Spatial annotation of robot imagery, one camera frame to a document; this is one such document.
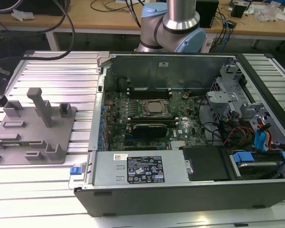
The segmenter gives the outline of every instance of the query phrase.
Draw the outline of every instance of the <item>vertical post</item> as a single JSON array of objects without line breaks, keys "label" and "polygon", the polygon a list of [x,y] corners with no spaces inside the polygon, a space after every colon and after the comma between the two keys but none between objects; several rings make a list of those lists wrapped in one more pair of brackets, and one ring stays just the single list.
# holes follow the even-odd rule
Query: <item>vertical post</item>
[{"label": "vertical post", "polygon": [[30,88],[27,96],[33,100],[38,115],[42,118],[45,126],[49,128],[52,126],[53,120],[51,118],[51,112],[48,111],[48,108],[44,104],[41,94],[42,90],[40,88]]},{"label": "vertical post", "polygon": [[253,41],[253,44],[251,45],[251,47],[252,47],[253,49],[256,49],[257,44],[258,44],[259,42],[260,42],[259,39],[255,39],[255,40]]},{"label": "vertical post", "polygon": [[51,51],[59,51],[60,48],[59,48],[59,44],[57,42],[55,33],[53,31],[47,32],[46,36],[47,36],[47,41],[48,41],[49,47],[51,48]]}]

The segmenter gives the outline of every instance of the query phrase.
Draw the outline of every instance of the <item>electronic device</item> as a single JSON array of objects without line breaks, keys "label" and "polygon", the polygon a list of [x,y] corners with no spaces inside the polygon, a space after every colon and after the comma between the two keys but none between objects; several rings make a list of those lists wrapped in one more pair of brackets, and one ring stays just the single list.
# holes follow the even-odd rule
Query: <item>electronic device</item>
[{"label": "electronic device", "polygon": [[[17,0],[0,0],[0,9],[8,8],[14,5]],[[58,0],[58,2],[63,6],[70,5],[70,0]],[[44,14],[51,16],[62,16],[63,12],[60,8],[53,2],[53,0],[24,0],[17,8],[17,10],[23,12],[32,12],[34,14]]]},{"label": "electronic device", "polygon": [[219,0],[197,0],[196,11],[200,15],[199,26],[201,28],[211,28]]},{"label": "electronic device", "polygon": [[235,18],[242,18],[246,9],[247,9],[246,3],[237,1],[233,4],[231,16]]},{"label": "electronic device", "polygon": [[97,63],[89,156],[71,171],[85,174],[74,194],[89,215],[285,200],[285,111],[244,55],[99,52]]}]

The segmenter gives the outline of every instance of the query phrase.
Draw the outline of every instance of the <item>power supply label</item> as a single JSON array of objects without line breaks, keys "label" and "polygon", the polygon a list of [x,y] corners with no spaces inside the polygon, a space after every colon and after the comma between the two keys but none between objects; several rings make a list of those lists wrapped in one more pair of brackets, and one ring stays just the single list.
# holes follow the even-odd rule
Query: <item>power supply label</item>
[{"label": "power supply label", "polygon": [[129,184],[165,182],[161,156],[128,157],[127,171]]}]

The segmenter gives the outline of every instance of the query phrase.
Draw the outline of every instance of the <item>white label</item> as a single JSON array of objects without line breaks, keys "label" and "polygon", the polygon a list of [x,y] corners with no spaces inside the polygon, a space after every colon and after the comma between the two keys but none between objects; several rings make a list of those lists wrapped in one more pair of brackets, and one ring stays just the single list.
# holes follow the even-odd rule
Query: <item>white label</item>
[{"label": "white label", "polygon": [[127,160],[127,153],[115,153],[113,160]]},{"label": "white label", "polygon": [[169,63],[168,62],[160,62],[159,67],[168,67]]}]

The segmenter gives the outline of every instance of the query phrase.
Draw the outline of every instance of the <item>black front panel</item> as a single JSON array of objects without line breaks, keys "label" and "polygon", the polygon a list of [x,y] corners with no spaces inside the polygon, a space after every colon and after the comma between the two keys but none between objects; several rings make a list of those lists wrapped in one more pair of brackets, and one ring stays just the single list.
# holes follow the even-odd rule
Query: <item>black front panel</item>
[{"label": "black front panel", "polygon": [[94,217],[264,208],[285,200],[285,183],[81,190],[74,194]]}]

